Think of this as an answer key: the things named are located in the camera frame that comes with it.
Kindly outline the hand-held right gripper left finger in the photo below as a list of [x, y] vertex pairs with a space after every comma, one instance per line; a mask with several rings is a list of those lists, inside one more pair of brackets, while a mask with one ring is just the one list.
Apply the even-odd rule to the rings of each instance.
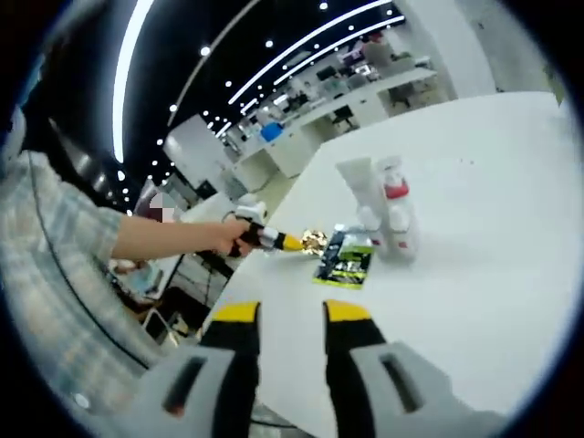
[[217, 310], [201, 341], [182, 345], [140, 381], [137, 437], [246, 437], [259, 382], [257, 301]]

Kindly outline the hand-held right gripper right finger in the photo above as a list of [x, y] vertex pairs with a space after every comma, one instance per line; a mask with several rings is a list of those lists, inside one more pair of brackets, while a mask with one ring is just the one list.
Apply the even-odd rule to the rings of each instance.
[[506, 418], [454, 395], [450, 378], [402, 342], [387, 341], [370, 312], [323, 303], [326, 383], [340, 437], [499, 437]]

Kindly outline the person's left hand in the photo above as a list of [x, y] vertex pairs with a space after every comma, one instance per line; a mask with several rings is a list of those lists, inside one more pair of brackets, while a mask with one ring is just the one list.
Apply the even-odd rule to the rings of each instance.
[[252, 246], [243, 241], [242, 235], [249, 230], [250, 223], [245, 220], [228, 219], [214, 227], [215, 249], [228, 256], [234, 248], [240, 256], [247, 256]]

